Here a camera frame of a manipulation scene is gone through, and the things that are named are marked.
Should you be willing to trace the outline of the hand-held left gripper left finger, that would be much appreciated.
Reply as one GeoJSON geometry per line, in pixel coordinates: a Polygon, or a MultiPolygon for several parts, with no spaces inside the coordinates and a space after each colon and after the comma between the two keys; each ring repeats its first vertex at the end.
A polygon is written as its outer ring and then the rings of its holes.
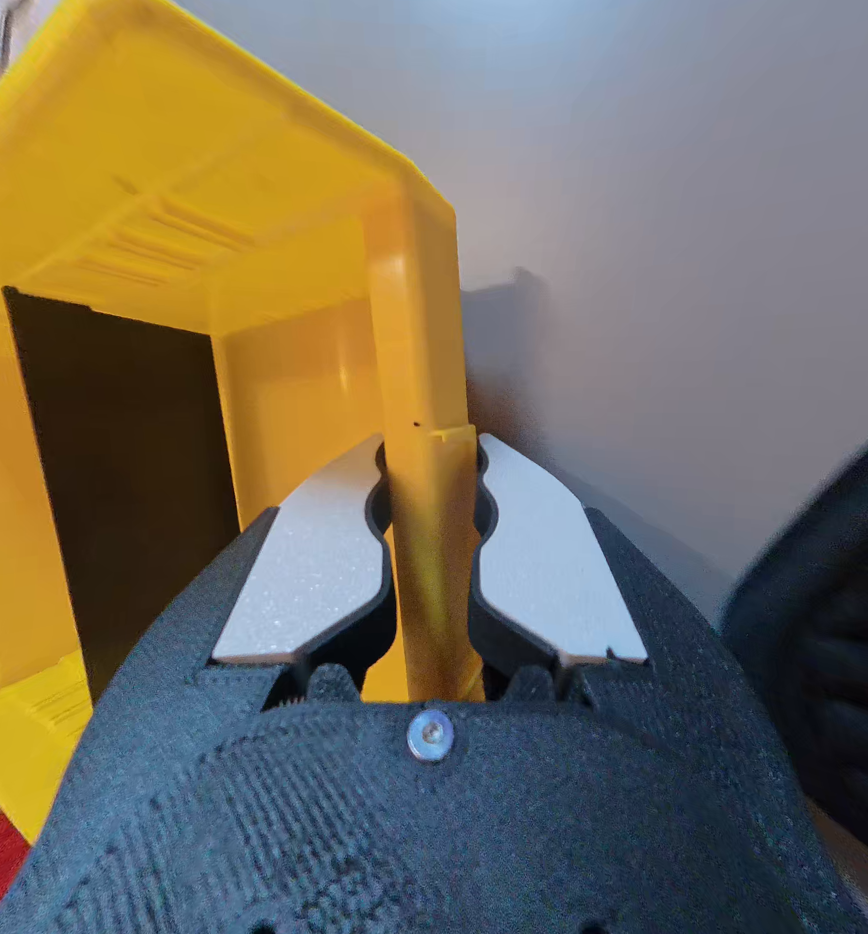
{"type": "Polygon", "coordinates": [[[212,662],[283,664],[300,683],[332,663],[362,689],[396,635],[391,521],[383,438],[373,434],[277,507],[212,662]]]}

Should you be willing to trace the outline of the yellow plastic bin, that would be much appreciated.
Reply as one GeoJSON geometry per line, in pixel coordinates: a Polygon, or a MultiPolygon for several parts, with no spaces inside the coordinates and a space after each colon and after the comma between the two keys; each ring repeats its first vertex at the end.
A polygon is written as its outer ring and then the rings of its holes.
{"type": "Polygon", "coordinates": [[[381,433],[407,671],[369,697],[474,699],[451,204],[179,6],[61,2],[0,79],[0,810],[28,844],[91,702],[4,287],[209,339],[241,528],[381,433]]]}

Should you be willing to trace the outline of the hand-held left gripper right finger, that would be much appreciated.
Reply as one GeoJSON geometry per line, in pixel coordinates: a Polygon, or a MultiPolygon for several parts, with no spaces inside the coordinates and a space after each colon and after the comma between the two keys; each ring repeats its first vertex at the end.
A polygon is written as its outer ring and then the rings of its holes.
{"type": "Polygon", "coordinates": [[[580,499],[492,434],[478,438],[468,635],[510,681],[650,655],[580,499]]]}

